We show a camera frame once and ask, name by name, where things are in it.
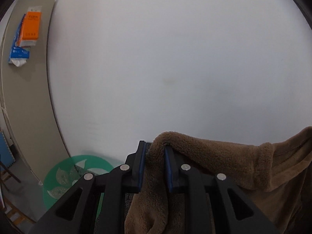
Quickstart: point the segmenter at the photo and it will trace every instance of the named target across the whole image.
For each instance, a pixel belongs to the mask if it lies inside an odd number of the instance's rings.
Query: white table
[[[168,130],[273,143],[311,125],[311,50],[293,0],[57,0],[50,91],[72,155]]]

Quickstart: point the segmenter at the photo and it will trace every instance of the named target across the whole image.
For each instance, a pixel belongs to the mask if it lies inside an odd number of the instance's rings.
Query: metal screw
[[[227,178],[226,175],[223,173],[219,173],[216,177],[220,180],[225,180]]]
[[[188,165],[188,164],[183,164],[181,165],[181,169],[184,170],[184,171],[188,171],[191,167]]]
[[[127,164],[123,164],[123,165],[120,166],[120,169],[121,169],[122,171],[127,171],[127,170],[130,169],[130,166],[127,165]]]
[[[86,174],[83,176],[83,178],[84,178],[85,180],[93,179],[93,174],[92,174],[92,173],[86,173]]]

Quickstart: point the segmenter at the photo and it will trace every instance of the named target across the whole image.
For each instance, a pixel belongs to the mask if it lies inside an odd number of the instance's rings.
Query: orange package
[[[28,9],[20,31],[19,47],[35,46],[39,38],[41,6]]]

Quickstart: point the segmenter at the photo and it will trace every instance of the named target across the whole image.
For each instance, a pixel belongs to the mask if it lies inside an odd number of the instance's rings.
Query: brown towel
[[[206,173],[225,173],[260,210],[288,233],[304,219],[312,198],[312,127],[282,143],[260,146],[198,139],[175,132],[158,136],[146,155],[142,190],[134,195],[126,234],[184,233],[184,197],[167,194],[164,145],[187,156]]]

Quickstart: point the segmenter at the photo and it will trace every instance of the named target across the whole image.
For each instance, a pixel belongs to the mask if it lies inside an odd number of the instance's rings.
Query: blue package
[[[16,42],[18,41],[18,38],[19,38],[19,33],[20,33],[20,30],[21,30],[21,24],[23,23],[23,19],[25,17],[26,14],[24,14],[22,20],[21,20],[21,23],[19,24],[17,30],[16,30],[16,33],[15,33],[15,36],[14,36],[14,40],[13,40],[13,44],[12,44],[12,47],[11,47],[11,52],[10,52],[10,57],[9,57],[9,63],[13,63],[12,62],[12,58],[13,59],[28,59],[29,58],[29,54],[30,54],[30,51],[27,50],[26,48],[21,48],[19,46],[16,45]]]
[[[0,130],[0,161],[9,168],[14,162],[15,158],[13,157],[10,148],[5,140],[3,132]]]

